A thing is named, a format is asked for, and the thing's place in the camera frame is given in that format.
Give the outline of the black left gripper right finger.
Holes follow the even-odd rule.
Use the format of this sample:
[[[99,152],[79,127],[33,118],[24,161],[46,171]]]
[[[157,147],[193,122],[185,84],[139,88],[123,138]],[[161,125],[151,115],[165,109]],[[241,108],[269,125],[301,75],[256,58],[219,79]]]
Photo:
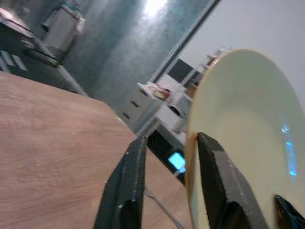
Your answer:
[[[210,228],[268,228],[250,184],[220,143],[203,132],[196,140]]]

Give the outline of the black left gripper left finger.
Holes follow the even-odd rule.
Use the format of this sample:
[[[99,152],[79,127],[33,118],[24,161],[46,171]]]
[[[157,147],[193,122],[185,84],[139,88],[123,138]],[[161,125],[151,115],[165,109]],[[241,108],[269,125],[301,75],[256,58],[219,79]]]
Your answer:
[[[95,229],[142,227],[146,145],[146,135],[135,138],[113,170],[103,190]]]

